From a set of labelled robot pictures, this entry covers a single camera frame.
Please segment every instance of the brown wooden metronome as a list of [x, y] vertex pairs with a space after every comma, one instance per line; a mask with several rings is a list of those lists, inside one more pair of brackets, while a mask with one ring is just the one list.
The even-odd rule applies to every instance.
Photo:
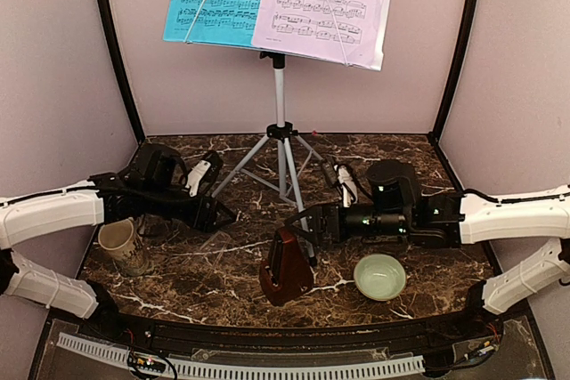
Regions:
[[267, 260], [261, 262], [259, 282], [273, 306], [282, 306], [313, 288], [311, 266], [295, 235], [284, 227], [275, 232]]

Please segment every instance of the pink sheet music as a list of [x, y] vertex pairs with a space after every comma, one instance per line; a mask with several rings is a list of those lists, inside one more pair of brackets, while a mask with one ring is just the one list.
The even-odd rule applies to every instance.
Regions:
[[261, 0], [252, 45], [344, 63], [331, 7], [348, 64], [379, 69], [377, 42], [384, 37], [381, 27], [386, 26], [386, 2], [389, 0]]

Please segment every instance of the small ceramic bowl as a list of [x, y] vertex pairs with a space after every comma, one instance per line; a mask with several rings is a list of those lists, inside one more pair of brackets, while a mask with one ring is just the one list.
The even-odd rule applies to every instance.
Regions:
[[354, 267], [354, 283], [368, 298], [386, 302], [400, 295], [406, 286], [406, 272], [390, 255], [366, 255]]

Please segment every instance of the brown marble surface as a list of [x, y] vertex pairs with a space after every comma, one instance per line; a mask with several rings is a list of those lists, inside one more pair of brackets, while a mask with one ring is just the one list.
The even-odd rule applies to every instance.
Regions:
[[[245, 156], [259, 135], [155, 137], [183, 154], [192, 167], [205, 150], [217, 150], [224, 160], [222, 177]], [[416, 167], [424, 194], [450, 190], [451, 184], [421, 135], [307, 135], [322, 155], [350, 163], [363, 178], [375, 160], [396, 158]], [[307, 151], [292, 143], [297, 167]], [[248, 169], [276, 182], [277, 147], [274, 141], [249, 163]], [[336, 200], [326, 188], [317, 162], [309, 163], [299, 178], [305, 206]], [[271, 306], [258, 282], [258, 268], [269, 242], [282, 221], [295, 209], [276, 192], [238, 174], [219, 198], [238, 213], [238, 221], [224, 233], [206, 235], [179, 222], [150, 217], [144, 240], [154, 270], [140, 278], [120, 275], [110, 258], [93, 244], [81, 273], [109, 289], [120, 310], [154, 319], [233, 327], [343, 327], [416, 319], [460, 310], [468, 288], [492, 275], [479, 245], [462, 249], [426, 250], [395, 245], [364, 245], [359, 239], [321, 248], [314, 270], [315, 287], [283, 307]], [[387, 303], [361, 295], [352, 278], [353, 268], [366, 254], [395, 256], [406, 269], [407, 286]]]

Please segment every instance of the music stand tripod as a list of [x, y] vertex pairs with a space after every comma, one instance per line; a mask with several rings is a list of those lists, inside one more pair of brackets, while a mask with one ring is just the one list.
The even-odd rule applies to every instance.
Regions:
[[[275, 104], [277, 108], [277, 123], [267, 126], [267, 131], [265, 135], [259, 140], [259, 142], [249, 151], [249, 153], [236, 165], [235, 168], [228, 174], [227, 177], [220, 183], [220, 185], [214, 190], [212, 196], [215, 198], [224, 187], [232, 180], [232, 178], [239, 172], [248, 175], [261, 182], [264, 186], [279, 192], [279, 197], [284, 201], [290, 203], [291, 205], [297, 205], [297, 210], [299, 212], [303, 211], [305, 208], [303, 206], [303, 198], [301, 196], [301, 189], [299, 188], [298, 176], [301, 175], [306, 165], [308, 164], [311, 156], [315, 156], [318, 160], [322, 160], [322, 156], [319, 155], [310, 145], [306, 142], [296, 130], [293, 129], [293, 125], [290, 122], [285, 121], [285, 92], [283, 87], [283, 75], [285, 69], [285, 54], [283, 53], [267, 53], [261, 52], [259, 58], [269, 57], [273, 60], [273, 71], [275, 73]], [[295, 159], [293, 158], [293, 151], [291, 150], [291, 137], [295, 137], [307, 150], [309, 150], [309, 155], [307, 156], [305, 162], [299, 169], [298, 173], [295, 168]], [[244, 166], [252, 159], [258, 151], [260, 151], [265, 144], [271, 140], [277, 140], [277, 158], [279, 167], [279, 187], [274, 184], [264, 180], [261, 177], [251, 173]], [[291, 178], [291, 186], [287, 188], [287, 168], [289, 168], [289, 176]], [[293, 190], [295, 195], [295, 201], [289, 198], [290, 192]], [[302, 226], [306, 229], [306, 221], [302, 222]], [[309, 254], [309, 259], [311, 264], [316, 262], [314, 258], [313, 246], [307, 242], [307, 252]]]

